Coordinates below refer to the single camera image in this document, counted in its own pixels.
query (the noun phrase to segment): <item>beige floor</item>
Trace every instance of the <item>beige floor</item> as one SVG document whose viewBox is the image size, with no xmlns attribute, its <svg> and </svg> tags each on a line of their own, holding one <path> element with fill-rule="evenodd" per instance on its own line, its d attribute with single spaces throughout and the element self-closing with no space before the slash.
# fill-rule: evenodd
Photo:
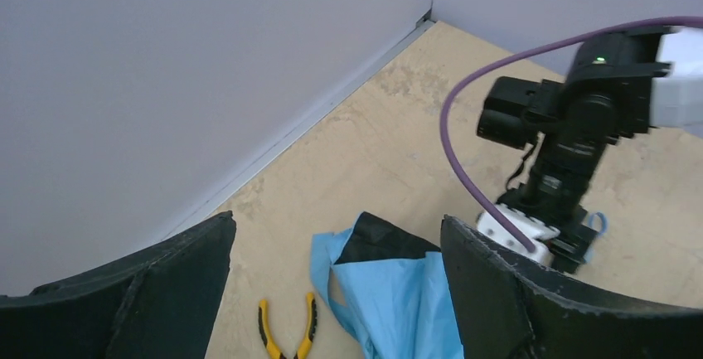
<svg viewBox="0 0 703 359">
<path fill-rule="evenodd" d="M 507 52 L 438 23 L 235 194 L 238 231 L 209 358 L 266 358 L 256 313 L 270 301 L 271 327 L 293 355 L 312 291 L 312 234 L 352 225 L 370 211 L 434 243 L 443 214 L 474 220 L 477 204 L 444 158 L 439 107 L 452 85 Z M 523 61 L 470 85 L 452 112 L 453 141 L 489 197 L 521 153 L 474 134 L 482 100 L 498 75 L 559 79 Z M 651 300 L 703 307 L 703 140 L 658 130 L 610 148 L 585 198 L 610 219 L 594 262 L 579 278 Z M 310 358 L 361 352 L 321 305 Z"/>
</svg>

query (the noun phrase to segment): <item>baseboard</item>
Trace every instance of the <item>baseboard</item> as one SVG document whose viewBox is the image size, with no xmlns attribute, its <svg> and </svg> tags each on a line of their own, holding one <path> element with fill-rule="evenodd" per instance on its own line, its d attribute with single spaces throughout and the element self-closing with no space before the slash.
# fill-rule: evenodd
<svg viewBox="0 0 703 359">
<path fill-rule="evenodd" d="M 395 46 L 390 50 L 380 56 L 377 60 L 370 63 L 370 65 L 357 74 L 348 84 L 344 85 L 339 90 L 332 92 L 327 96 L 327 100 L 322 102 L 308 117 L 301 120 L 293 130 L 286 134 L 281 140 L 279 140 L 274 146 L 272 146 L 268 151 L 264 153 L 260 158 L 251 163 L 243 172 L 232 178 L 222 189 L 217 193 L 213 194 L 208 200 L 205 200 L 202 205 L 197 207 L 189 216 L 186 216 L 177 226 L 170 230 L 166 235 L 163 235 L 161 239 L 167 239 L 175 234 L 183 232 L 190 226 L 193 226 L 210 214 L 217 210 L 217 207 L 221 206 L 227 199 L 234 195 L 240 188 L 242 188 L 249 180 L 256 176 L 261 170 L 269 165 L 278 155 L 284 152 L 290 145 L 302 137 L 309 129 L 311 129 L 315 124 L 319 123 L 326 115 L 328 115 L 334 108 L 336 108 L 343 100 L 345 100 L 349 95 L 366 83 L 373 75 L 378 73 L 383 66 L 392 61 L 396 56 L 398 56 L 405 48 L 407 48 L 413 41 L 417 40 L 424 32 L 426 32 L 430 27 L 434 25 L 434 22 L 430 20 L 425 20 L 424 22 L 418 23 L 417 27 L 405 38 L 400 40 Z"/>
</svg>

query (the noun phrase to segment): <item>white plastic part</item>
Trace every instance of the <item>white plastic part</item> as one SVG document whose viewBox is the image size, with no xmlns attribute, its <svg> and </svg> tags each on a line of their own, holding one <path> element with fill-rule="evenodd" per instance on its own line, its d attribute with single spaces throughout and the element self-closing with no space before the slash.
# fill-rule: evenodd
<svg viewBox="0 0 703 359">
<path fill-rule="evenodd" d="M 650 125 L 703 138 L 703 30 L 683 27 L 662 36 L 657 61 L 671 63 L 671 70 L 652 79 Z"/>
<path fill-rule="evenodd" d="M 496 208 L 506 216 L 517 229 L 532 240 L 536 247 L 535 252 L 528 252 L 520 242 L 515 240 L 515 238 L 487 212 L 483 212 L 481 216 L 478 217 L 478 231 L 509 250 L 524 255 L 535 262 L 549 266 L 553 255 L 540 240 L 555 238 L 559 235 L 559 230 L 554 227 L 546 226 L 541 221 L 528 218 L 519 211 L 511 210 L 503 204 L 496 205 Z"/>
</svg>

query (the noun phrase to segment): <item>yellow pliers handle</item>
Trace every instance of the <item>yellow pliers handle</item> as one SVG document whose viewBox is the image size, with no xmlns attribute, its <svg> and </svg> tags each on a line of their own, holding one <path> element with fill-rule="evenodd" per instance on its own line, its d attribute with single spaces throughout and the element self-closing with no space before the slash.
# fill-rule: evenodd
<svg viewBox="0 0 703 359">
<path fill-rule="evenodd" d="M 313 347 L 315 331 L 318 328 L 318 306 L 315 303 L 315 294 L 306 294 L 305 301 L 308 305 L 308 325 L 305 327 L 305 336 L 303 341 L 300 342 L 298 351 L 293 359 L 305 359 L 308 357 L 310 348 Z M 271 329 L 269 328 L 269 302 L 265 299 L 259 301 L 259 334 L 261 334 L 261 340 L 264 342 L 264 347 L 266 347 L 271 359 L 286 359 L 271 334 Z"/>
</svg>

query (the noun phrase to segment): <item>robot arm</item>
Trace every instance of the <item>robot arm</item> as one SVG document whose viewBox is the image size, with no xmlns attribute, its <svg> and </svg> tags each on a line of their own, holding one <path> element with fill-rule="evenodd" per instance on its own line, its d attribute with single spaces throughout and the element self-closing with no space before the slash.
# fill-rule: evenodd
<svg viewBox="0 0 703 359">
<path fill-rule="evenodd" d="M 703 138 L 701 54 L 702 30 L 644 27 L 585 41 L 563 83 L 499 78 L 477 135 L 512 148 L 539 146 L 527 182 L 497 199 L 537 250 L 528 253 L 488 214 L 479 217 L 478 230 L 574 273 L 597 235 L 582 225 L 588 212 L 580 202 L 606 147 L 658 127 Z"/>
</svg>

